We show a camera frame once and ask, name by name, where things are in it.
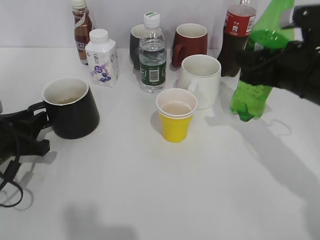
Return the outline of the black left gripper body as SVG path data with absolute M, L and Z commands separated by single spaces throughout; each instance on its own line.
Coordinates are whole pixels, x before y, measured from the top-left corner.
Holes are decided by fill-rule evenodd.
M 17 141 L 20 156 L 33 154 L 33 134 L 27 121 L 32 113 L 8 113 L 0 115 L 0 164 L 16 156 Z

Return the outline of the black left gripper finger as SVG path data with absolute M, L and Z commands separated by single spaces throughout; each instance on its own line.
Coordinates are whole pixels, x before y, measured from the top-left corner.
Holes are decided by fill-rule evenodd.
M 43 139 L 37 140 L 23 140 L 20 144 L 21 156 L 45 156 L 50 151 L 50 141 Z
M 35 114 L 33 111 L 21 110 L 13 114 L 14 126 L 22 133 L 37 137 L 41 130 L 50 126 L 47 113 L 41 111 Z

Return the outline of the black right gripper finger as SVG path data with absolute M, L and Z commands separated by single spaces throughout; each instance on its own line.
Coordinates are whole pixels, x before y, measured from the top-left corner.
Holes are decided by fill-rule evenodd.
M 236 63 L 241 68 L 240 80 L 252 86 L 284 87 L 285 81 L 278 65 L 283 48 L 242 50 L 236 53 Z

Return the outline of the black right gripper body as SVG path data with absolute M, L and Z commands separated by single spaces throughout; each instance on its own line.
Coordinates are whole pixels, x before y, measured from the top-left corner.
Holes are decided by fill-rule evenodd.
M 272 86 L 320 104 L 320 5 L 296 5 L 282 13 L 282 30 L 299 28 L 302 40 L 293 40 L 276 57 Z

